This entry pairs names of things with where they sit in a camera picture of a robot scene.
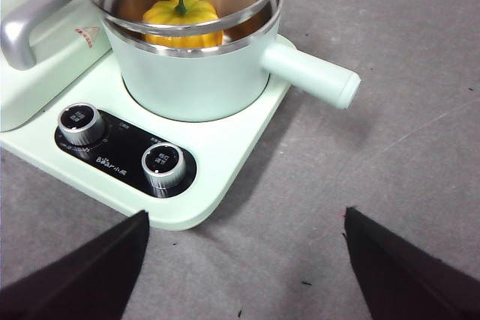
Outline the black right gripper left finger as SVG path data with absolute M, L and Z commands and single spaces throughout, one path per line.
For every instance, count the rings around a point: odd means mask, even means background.
M 149 216 L 140 211 L 1 290 L 2 319 L 120 319 L 142 270 Z

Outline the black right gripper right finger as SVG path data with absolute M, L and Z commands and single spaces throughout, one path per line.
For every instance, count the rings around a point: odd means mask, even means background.
M 373 319 L 478 319 L 479 281 L 354 207 L 344 216 L 350 263 Z

